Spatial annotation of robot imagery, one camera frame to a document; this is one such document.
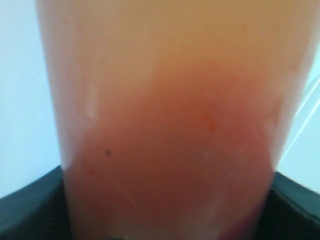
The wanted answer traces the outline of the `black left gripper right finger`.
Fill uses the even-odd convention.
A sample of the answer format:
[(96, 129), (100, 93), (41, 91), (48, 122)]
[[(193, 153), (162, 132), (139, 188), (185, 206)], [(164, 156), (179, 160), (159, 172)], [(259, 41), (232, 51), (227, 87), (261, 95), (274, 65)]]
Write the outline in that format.
[(320, 194), (275, 174), (259, 220), (261, 240), (320, 240)]

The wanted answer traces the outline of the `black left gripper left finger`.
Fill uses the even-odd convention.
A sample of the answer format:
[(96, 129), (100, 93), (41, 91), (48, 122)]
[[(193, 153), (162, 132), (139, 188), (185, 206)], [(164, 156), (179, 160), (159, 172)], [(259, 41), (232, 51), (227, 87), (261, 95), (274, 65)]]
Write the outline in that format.
[(2, 240), (71, 240), (62, 170), (0, 199)]

